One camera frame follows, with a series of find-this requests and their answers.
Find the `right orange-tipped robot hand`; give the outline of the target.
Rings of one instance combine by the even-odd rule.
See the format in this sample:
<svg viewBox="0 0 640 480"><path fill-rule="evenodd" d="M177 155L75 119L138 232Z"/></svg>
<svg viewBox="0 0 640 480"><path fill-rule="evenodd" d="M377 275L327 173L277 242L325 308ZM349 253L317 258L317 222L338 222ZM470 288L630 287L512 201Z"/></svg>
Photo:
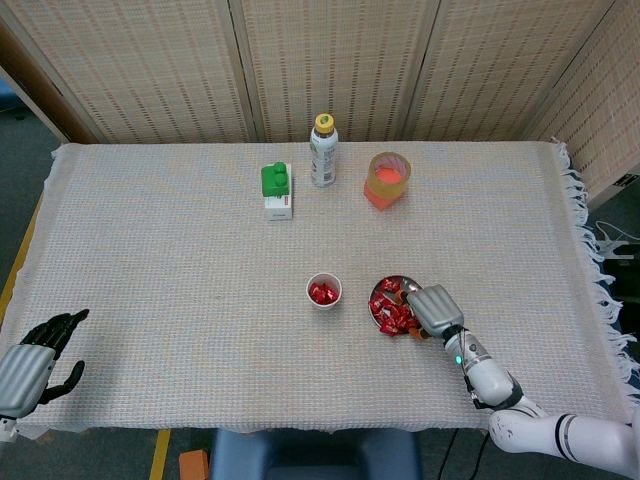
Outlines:
<svg viewBox="0 0 640 480"><path fill-rule="evenodd" d="M448 341L464 329L463 312L440 284L423 288L410 284L396 296L410 307L420 327L433 338Z"/></svg>

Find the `left black-fingered robot hand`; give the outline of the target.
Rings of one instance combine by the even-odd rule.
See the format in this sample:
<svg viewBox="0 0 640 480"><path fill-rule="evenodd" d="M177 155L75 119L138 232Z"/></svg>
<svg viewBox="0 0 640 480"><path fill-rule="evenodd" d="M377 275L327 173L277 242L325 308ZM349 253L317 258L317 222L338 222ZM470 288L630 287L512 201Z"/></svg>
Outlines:
<svg viewBox="0 0 640 480"><path fill-rule="evenodd" d="M30 415L38 405L69 394L79 383L85 362L79 360L68 378L49 386L56 362L78 325L90 310L63 313L32 328L1 358L1 418L17 420Z"/></svg>

